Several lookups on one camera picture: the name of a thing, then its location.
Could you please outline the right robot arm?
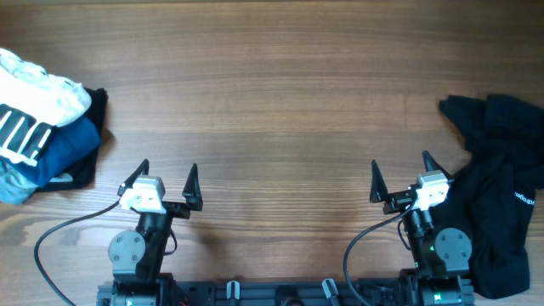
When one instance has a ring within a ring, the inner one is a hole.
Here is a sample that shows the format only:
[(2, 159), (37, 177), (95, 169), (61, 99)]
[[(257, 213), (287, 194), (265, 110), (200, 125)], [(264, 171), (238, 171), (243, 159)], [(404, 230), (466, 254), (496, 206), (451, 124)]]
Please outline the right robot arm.
[(376, 161), (371, 163), (370, 202), (383, 204), (405, 229), (405, 247), (415, 267), (402, 269), (389, 283), (385, 305), (471, 305), (474, 303), (469, 272), (472, 242), (465, 231), (434, 221), (431, 210), (446, 202), (453, 177), (427, 152), (425, 172), (406, 190), (389, 192)]

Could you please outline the black polo shirt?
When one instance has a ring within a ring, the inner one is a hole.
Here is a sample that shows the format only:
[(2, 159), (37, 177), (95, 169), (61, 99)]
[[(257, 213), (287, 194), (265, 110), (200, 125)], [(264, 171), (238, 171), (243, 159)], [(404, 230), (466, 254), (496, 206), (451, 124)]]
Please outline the black polo shirt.
[(471, 159), (433, 216), (471, 237), (470, 277), (480, 296), (524, 292), (530, 287), (524, 244), (543, 187), (543, 109), (505, 94), (451, 95), (439, 109), (464, 137)]

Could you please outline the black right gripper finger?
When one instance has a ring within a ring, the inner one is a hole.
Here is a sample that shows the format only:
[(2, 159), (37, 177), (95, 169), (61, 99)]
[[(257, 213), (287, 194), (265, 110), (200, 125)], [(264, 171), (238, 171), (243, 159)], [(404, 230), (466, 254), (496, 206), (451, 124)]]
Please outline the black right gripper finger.
[(372, 203), (387, 201), (388, 189), (377, 161), (371, 162), (371, 192), (369, 201)]
[(427, 150), (422, 152), (422, 159), (427, 172), (441, 171), (449, 181), (453, 180), (453, 176), (440, 166)]

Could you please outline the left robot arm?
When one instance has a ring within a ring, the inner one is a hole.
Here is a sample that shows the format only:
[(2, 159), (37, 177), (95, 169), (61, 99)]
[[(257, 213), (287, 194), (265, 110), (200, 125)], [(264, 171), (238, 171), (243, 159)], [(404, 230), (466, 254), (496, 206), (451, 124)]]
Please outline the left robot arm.
[(188, 175), (183, 201), (166, 201), (162, 179), (149, 175), (150, 163), (143, 160), (120, 185), (117, 194), (125, 210), (139, 215), (137, 226), (117, 234), (110, 242), (108, 257), (113, 281), (98, 288), (97, 304), (103, 306), (189, 305), (189, 296), (170, 273), (162, 273), (163, 259), (170, 254), (167, 241), (174, 239), (172, 223), (188, 219), (203, 207), (198, 167)]

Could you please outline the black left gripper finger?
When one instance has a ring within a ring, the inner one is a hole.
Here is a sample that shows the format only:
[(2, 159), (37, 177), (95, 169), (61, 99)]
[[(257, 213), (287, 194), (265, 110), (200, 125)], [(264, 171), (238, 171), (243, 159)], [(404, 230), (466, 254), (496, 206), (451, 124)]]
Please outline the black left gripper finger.
[(118, 196), (123, 196), (126, 190), (133, 188), (133, 183), (140, 175), (148, 175), (150, 169), (150, 162), (148, 159), (144, 159), (139, 166), (136, 168), (136, 170), (128, 176), (127, 179), (125, 179), (121, 185), (119, 186), (119, 189), (117, 191)]
[(192, 211), (201, 211), (203, 199), (198, 176), (198, 166), (194, 163), (190, 169), (189, 176), (184, 185), (182, 196)]

